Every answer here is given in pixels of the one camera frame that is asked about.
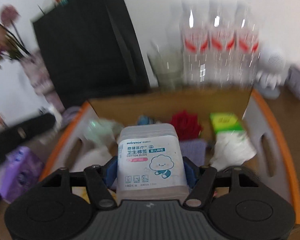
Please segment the white tissue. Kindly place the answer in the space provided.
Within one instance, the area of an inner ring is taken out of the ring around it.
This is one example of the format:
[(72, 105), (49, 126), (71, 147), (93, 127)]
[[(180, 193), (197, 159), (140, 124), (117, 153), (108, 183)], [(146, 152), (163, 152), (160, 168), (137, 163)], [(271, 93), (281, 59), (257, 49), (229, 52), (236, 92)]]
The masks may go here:
[(239, 166), (257, 154), (245, 131), (227, 131), (216, 134), (214, 154), (210, 166), (217, 171)]

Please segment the purple woven cloth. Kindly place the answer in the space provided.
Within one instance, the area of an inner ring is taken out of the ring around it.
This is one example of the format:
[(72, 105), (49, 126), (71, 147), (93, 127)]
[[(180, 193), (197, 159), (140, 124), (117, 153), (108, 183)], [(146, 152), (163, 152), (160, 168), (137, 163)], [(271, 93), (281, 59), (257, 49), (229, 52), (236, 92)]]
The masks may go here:
[(179, 142), (181, 154), (187, 157), (196, 166), (205, 164), (207, 143), (203, 139), (183, 140)]

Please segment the iridescent plastic bag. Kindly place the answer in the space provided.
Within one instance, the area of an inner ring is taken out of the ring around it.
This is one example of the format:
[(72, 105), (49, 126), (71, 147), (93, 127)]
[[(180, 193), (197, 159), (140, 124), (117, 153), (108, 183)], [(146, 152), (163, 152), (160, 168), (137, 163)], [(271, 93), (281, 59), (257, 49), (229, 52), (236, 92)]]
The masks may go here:
[(109, 147), (116, 141), (123, 128), (122, 124), (114, 120), (90, 120), (83, 135), (85, 139), (92, 141), (96, 147)]

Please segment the green tissue packet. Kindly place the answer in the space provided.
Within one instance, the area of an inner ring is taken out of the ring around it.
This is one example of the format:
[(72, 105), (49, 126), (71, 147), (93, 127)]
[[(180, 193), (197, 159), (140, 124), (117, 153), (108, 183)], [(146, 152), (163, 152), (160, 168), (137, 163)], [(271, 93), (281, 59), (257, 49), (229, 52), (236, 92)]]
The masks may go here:
[(234, 113), (211, 113), (210, 121), (215, 134), (220, 132), (244, 131), (240, 119)]

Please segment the cotton buds box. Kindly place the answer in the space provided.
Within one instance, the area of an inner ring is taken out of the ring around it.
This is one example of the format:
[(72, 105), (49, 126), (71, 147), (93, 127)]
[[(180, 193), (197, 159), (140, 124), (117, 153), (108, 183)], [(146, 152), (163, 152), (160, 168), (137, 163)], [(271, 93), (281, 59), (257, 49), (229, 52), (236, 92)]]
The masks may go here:
[(189, 195), (179, 139), (171, 124), (128, 126), (118, 139), (118, 202), (178, 200)]

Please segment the red fabric rose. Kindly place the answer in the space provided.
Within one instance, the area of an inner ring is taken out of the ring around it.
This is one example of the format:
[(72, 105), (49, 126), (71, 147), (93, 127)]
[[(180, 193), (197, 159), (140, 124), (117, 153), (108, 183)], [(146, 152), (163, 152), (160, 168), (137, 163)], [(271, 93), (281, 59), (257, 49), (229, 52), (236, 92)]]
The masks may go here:
[(203, 130), (198, 114), (192, 114), (186, 110), (174, 114), (170, 124), (174, 127), (180, 141), (197, 139)]

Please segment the blue yellow sponge toy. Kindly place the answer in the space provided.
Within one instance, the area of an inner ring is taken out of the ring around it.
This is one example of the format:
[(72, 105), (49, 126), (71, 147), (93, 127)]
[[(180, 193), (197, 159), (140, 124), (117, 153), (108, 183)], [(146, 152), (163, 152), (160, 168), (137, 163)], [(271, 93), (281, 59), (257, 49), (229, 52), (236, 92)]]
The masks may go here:
[(153, 125), (153, 124), (160, 124), (161, 122), (155, 118), (151, 118), (146, 115), (142, 115), (138, 118), (137, 120), (137, 125), (138, 126), (143, 126), (143, 125)]

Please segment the purple tissue pack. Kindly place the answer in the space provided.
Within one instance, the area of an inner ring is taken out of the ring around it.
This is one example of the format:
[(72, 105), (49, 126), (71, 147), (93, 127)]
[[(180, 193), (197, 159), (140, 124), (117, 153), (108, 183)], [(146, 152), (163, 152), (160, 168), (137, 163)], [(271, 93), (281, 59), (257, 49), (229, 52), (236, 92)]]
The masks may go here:
[(10, 204), (36, 185), (44, 163), (30, 148), (21, 146), (8, 155), (4, 168), (0, 195)]

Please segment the pink ceramic vase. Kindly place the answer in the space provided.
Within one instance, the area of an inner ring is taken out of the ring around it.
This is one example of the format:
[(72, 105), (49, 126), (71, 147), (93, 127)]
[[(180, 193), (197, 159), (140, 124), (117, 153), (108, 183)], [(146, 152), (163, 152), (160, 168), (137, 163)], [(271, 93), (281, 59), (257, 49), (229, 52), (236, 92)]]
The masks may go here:
[(55, 87), (40, 50), (34, 51), (30, 56), (23, 57), (20, 64), (34, 89), (34, 92), (38, 96), (43, 96), (49, 104), (53, 105), (60, 113), (62, 113), (65, 108), (55, 91)]

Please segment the dried pink roses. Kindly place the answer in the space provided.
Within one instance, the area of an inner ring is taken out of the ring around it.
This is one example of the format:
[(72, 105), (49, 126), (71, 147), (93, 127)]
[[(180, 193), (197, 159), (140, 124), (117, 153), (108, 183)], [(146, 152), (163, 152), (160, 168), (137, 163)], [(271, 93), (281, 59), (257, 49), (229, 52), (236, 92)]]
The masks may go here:
[(5, 59), (20, 61), (26, 55), (30, 55), (15, 26), (19, 17), (19, 12), (13, 5), (2, 6), (0, 10), (0, 63)]

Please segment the white robot speaker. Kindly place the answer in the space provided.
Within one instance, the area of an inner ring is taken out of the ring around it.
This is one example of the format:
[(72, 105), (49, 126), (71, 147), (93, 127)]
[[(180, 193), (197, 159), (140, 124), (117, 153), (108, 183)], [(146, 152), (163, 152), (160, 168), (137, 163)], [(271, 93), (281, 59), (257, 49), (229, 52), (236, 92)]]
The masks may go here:
[(282, 73), (286, 59), (283, 51), (275, 46), (263, 46), (257, 62), (254, 88), (266, 99), (275, 100), (280, 95)]

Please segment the right water bottle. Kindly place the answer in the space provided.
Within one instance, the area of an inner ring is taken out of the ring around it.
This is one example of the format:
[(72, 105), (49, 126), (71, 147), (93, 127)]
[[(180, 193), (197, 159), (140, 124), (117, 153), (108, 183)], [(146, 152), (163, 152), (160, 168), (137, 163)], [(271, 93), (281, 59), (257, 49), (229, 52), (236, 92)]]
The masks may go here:
[(259, 49), (259, 27), (249, 5), (239, 2), (235, 12), (236, 72), (235, 81), (240, 87), (253, 85)]

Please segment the water bottle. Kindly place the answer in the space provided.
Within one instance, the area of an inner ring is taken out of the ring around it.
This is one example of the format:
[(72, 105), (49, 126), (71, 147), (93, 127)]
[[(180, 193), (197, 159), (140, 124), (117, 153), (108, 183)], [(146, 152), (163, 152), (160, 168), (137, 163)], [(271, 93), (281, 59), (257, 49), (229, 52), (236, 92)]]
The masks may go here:
[(188, 86), (202, 86), (209, 49), (209, 31), (205, 8), (201, 4), (183, 2), (180, 34), (183, 48), (184, 78)]
[(249, 5), (239, 2), (235, 12), (236, 72), (235, 81), (240, 87), (253, 85), (259, 49), (259, 27)]
[(235, 30), (227, 6), (215, 0), (209, 1), (209, 37), (213, 66), (213, 84), (230, 85), (232, 51), (235, 47)]

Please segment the left water bottle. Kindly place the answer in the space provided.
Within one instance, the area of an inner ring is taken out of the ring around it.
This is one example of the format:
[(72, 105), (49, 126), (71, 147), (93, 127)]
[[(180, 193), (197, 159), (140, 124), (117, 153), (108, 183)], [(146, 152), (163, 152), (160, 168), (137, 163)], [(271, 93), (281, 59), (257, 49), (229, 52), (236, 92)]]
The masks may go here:
[(184, 78), (188, 86), (202, 86), (209, 49), (209, 31), (205, 8), (201, 4), (183, 2), (180, 34), (183, 48)]

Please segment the glass cup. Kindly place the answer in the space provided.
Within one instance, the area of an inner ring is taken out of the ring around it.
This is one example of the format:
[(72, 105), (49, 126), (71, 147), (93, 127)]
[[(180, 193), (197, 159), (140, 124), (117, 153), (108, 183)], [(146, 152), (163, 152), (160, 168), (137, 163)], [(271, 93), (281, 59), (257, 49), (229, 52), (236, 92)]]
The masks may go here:
[(151, 69), (160, 90), (176, 90), (183, 86), (183, 58), (179, 50), (172, 46), (160, 46), (150, 42), (147, 52)]

